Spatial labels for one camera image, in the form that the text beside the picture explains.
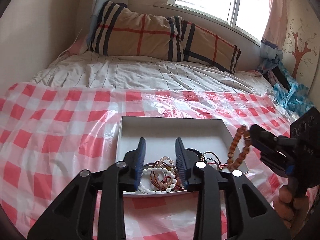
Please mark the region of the person's right hand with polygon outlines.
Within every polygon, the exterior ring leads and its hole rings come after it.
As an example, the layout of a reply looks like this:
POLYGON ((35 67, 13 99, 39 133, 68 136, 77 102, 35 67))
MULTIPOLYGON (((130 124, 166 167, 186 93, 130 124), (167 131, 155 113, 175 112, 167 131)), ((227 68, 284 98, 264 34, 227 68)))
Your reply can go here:
POLYGON ((287 185, 279 189, 278 198, 273 202, 273 207, 285 225, 292 231, 300 230, 309 210, 307 195, 294 198, 287 185))

